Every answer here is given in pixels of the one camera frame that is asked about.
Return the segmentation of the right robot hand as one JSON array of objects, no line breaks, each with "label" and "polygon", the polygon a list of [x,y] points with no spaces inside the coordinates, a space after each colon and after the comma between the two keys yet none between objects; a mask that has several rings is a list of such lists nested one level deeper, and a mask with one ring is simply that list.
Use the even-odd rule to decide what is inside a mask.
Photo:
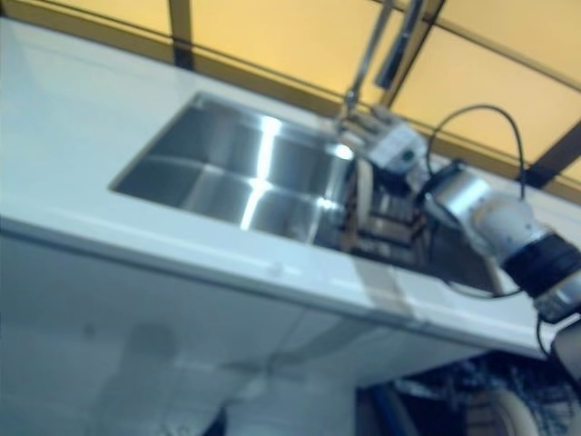
[{"label": "right robot hand", "polygon": [[353,111],[339,118],[337,136],[357,158],[381,170],[406,175],[424,169],[427,141],[403,118],[381,105],[367,113]]}]

